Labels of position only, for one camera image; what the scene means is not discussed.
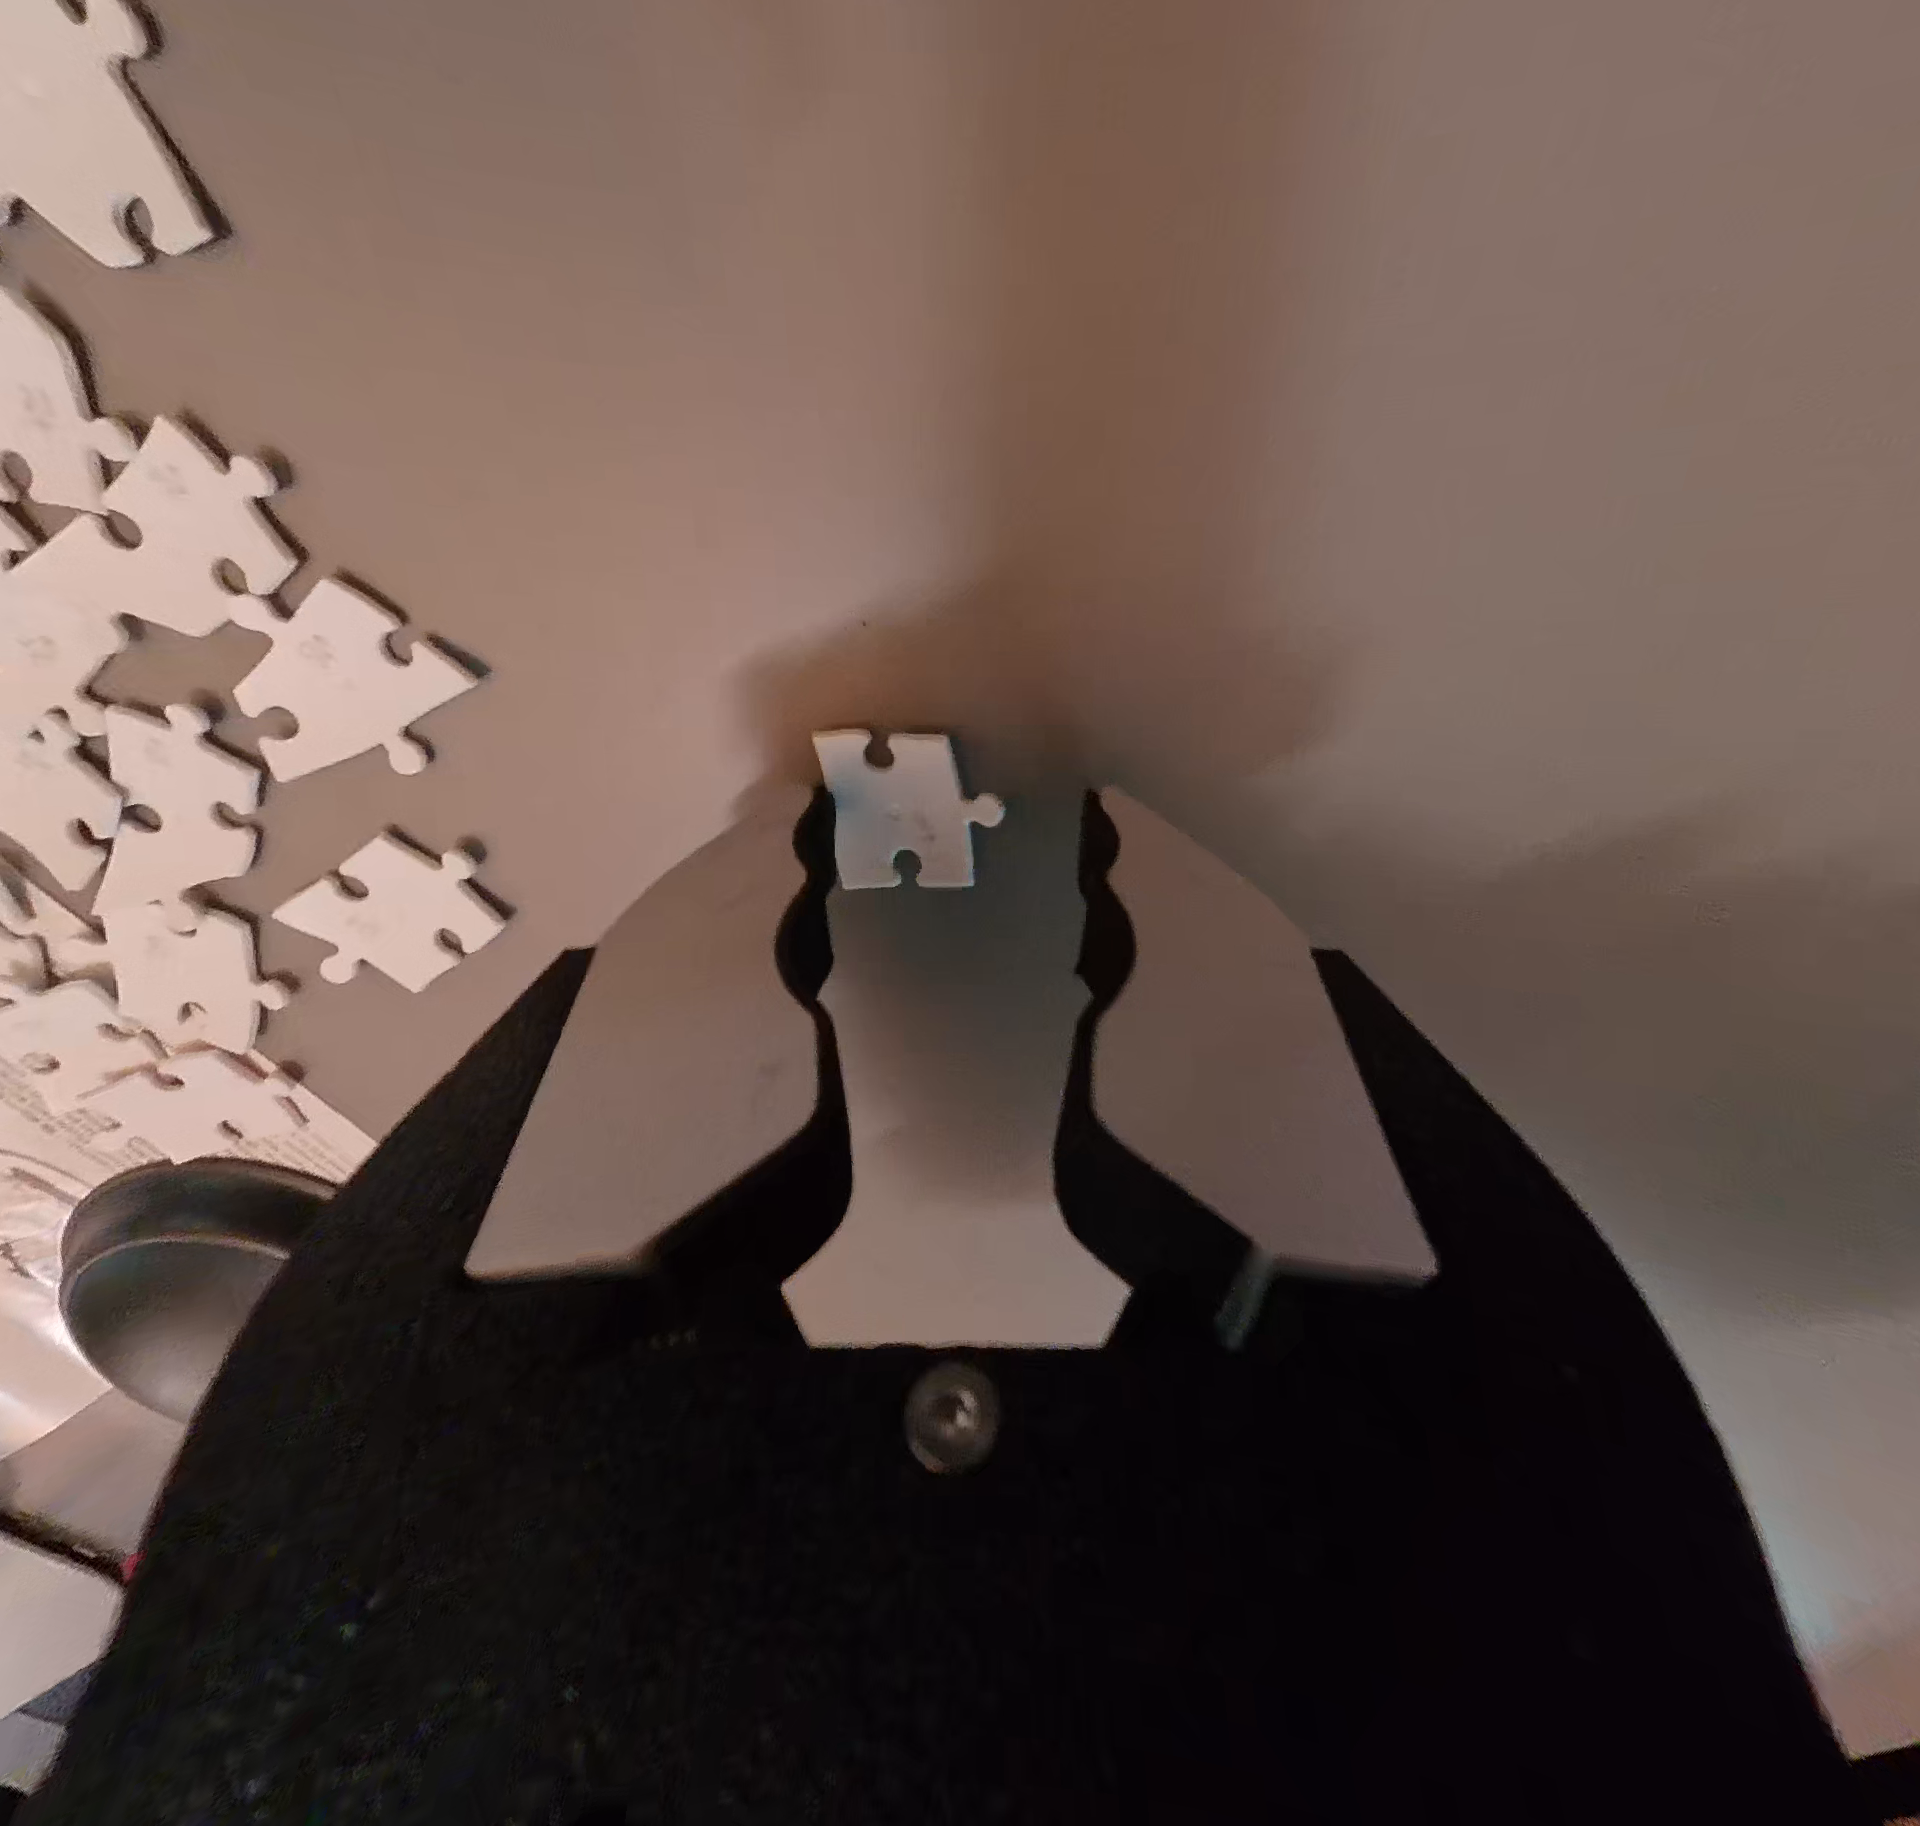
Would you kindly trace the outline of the single white puzzle piece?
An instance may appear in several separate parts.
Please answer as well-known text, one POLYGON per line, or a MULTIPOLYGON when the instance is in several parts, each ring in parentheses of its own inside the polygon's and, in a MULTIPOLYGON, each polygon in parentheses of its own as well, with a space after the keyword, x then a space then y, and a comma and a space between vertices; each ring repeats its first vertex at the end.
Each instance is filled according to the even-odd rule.
POLYGON ((1004 802, 968 793, 944 733, 891 733, 884 760, 865 729, 811 736, 834 802, 834 861, 848 893, 901 885, 900 858, 922 889, 967 891, 974 884, 972 834, 997 829, 1004 802))

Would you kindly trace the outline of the black round puzzle stand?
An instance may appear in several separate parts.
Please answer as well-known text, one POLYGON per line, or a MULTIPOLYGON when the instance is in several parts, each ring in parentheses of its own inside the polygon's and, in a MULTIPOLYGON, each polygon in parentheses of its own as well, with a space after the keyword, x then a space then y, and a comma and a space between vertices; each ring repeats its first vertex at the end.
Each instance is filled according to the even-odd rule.
POLYGON ((57 1309, 86 1366, 188 1426, 255 1305, 336 1197, 245 1157, 129 1169, 69 1215, 57 1309))

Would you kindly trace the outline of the printed instruction sheet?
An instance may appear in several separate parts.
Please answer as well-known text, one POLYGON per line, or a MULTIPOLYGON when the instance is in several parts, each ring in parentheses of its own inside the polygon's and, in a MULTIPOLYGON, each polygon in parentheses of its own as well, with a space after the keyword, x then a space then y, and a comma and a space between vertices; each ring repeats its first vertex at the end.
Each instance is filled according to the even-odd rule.
MULTIPOLYGON (((164 1161, 130 1122, 100 1111, 103 1095, 149 1061, 116 1046, 105 1080, 86 1093, 57 1083, 47 1054, 1 1061, 5 1263, 1 1410, 5 1529, 74 1550, 116 1574, 152 1516, 181 1428, 117 1391, 83 1360, 60 1316, 60 1238, 72 1213, 117 1172, 164 1161)), ((280 1163, 342 1185, 372 1139, 291 1073, 259 1054, 193 1048, 179 1083, 214 1079, 231 1101, 214 1157, 280 1163)))

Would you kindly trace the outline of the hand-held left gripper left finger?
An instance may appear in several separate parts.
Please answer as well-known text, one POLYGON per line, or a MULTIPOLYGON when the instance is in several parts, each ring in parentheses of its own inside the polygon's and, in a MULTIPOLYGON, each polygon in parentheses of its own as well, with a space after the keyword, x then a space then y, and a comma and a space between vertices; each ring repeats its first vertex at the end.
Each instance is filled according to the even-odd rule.
POLYGON ((848 1212, 834 803, 776 784, 607 931, 493 1189, 466 1277, 649 1266, 789 1279, 848 1212))

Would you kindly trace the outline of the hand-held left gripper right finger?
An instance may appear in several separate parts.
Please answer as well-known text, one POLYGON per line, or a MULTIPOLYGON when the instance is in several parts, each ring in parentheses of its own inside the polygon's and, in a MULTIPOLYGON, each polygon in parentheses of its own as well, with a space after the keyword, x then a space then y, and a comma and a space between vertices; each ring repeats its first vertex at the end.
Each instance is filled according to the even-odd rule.
POLYGON ((1077 889, 1055 1189, 1126 1287, 1114 1341, 1254 1351, 1301 1304, 1429 1287, 1431 1244, 1305 932, 1117 787, 1085 797, 1077 889))

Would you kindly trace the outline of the pile of white puzzle pieces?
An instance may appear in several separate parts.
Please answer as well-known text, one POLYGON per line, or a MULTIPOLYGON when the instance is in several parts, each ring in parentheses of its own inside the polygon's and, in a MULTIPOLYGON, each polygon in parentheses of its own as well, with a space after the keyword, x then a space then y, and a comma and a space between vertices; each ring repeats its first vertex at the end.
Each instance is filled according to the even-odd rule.
POLYGON ((415 779, 480 670, 344 575, 306 579, 284 475, 188 417, 129 421, 5 279, 5 1172, 143 1157, 341 1181, 370 1139, 262 1046, 315 974, 421 994, 491 946, 475 854, 386 826, 251 914, 263 815, 353 764, 415 779))

